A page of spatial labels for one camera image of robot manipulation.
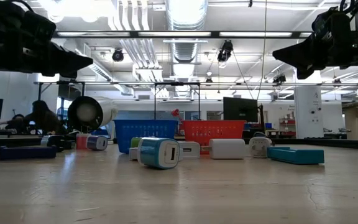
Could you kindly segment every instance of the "pink object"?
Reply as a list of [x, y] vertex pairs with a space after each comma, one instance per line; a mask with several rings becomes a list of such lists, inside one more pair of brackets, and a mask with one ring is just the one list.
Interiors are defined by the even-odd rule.
[[76, 136], [76, 149], [77, 150], [88, 149], [86, 147], [86, 140], [89, 136], [91, 136], [91, 134], [77, 134], [77, 136]]

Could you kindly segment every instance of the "large white cylinder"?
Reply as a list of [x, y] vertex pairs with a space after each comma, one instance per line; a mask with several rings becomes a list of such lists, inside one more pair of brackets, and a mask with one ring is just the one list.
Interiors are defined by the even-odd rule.
[[67, 116], [69, 124], [75, 129], [91, 131], [108, 124], [117, 113], [117, 106], [112, 99], [80, 96], [71, 103]]

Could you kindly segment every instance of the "wooden floor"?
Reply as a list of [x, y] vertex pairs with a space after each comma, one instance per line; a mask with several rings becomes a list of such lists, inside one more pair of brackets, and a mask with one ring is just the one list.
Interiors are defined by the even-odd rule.
[[323, 148], [325, 165], [204, 157], [155, 170], [117, 146], [0, 162], [0, 223], [358, 223], [358, 150], [293, 147]]

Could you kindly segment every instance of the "white ceiling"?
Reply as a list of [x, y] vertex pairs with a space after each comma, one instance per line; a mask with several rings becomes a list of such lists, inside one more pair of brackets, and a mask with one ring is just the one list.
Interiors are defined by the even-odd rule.
[[[323, 0], [268, 0], [268, 6], [281, 6], [281, 7], [316, 7]], [[325, 1], [323, 7], [331, 7], [339, 5], [341, 0]], [[45, 9], [40, 7], [36, 1], [28, 1], [33, 6], [35, 11], [44, 16], [47, 15]], [[161, 6], [164, 1], [149, 0], [149, 4]], [[265, 9], [256, 7], [257, 5], [265, 4], [263, 0], [254, 0], [254, 7], [247, 7], [248, 1], [236, 1], [243, 3], [243, 6], [228, 7], [225, 0], [210, 0], [206, 17], [205, 30], [254, 30], [263, 31], [265, 29]], [[315, 20], [316, 16], [325, 10], [317, 11], [291, 11], [291, 10], [277, 10], [267, 9], [266, 14], [266, 28], [269, 31], [309, 31], [311, 30], [311, 23]], [[166, 30], [167, 20], [165, 11], [155, 11], [149, 9], [149, 26], [153, 30]], [[57, 24], [58, 30], [109, 30], [107, 17], [100, 17], [96, 22], [88, 23], [80, 17], [65, 17], [64, 20]], [[76, 39], [77, 44], [88, 44], [92, 51], [94, 59], [101, 62], [113, 75], [116, 74], [119, 80], [131, 80], [132, 77], [125, 75], [121, 72], [129, 72], [132, 70], [132, 62], [126, 55], [123, 62], [113, 62], [111, 53], [116, 47], [122, 47], [118, 39]], [[213, 73], [212, 77], [214, 82], [219, 79], [221, 82], [234, 82], [241, 78], [241, 73], [237, 66], [236, 60], [232, 56], [227, 62], [226, 68], [221, 68], [218, 71], [218, 64], [216, 61], [217, 49], [221, 47], [224, 39], [208, 39], [207, 44], [201, 44], [199, 49], [198, 60], [201, 65], [196, 66], [195, 76], [203, 82], [208, 68]], [[262, 61], [258, 55], [245, 55], [249, 53], [263, 55], [265, 52], [264, 73], [266, 76], [274, 68], [281, 64], [280, 61], [275, 60], [271, 54], [274, 50], [289, 45], [296, 44], [296, 40], [266, 40], [263, 39], [234, 39], [232, 40], [234, 52], [237, 54], [237, 61], [244, 76], [252, 76], [250, 82], [258, 82], [262, 77]], [[169, 45], [162, 43], [161, 39], [154, 40], [155, 51], [158, 60], [163, 68], [163, 77], [167, 78], [171, 74], [171, 62], [169, 54]], [[105, 57], [101, 56], [101, 52], [106, 53]], [[327, 80], [335, 76], [340, 76], [349, 72], [358, 70], [358, 67], [348, 68], [347, 70], [334, 70], [327, 72], [330, 68], [322, 71], [323, 80]], [[287, 77], [287, 81], [292, 80], [293, 69], [289, 65], [281, 67], [281, 72]], [[358, 77], [348, 80], [348, 82], [358, 82]]]

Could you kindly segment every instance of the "green object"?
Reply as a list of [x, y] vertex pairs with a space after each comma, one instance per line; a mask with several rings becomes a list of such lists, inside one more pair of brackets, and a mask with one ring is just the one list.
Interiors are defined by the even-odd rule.
[[133, 137], [131, 139], [131, 147], [137, 147], [141, 139], [140, 137]]

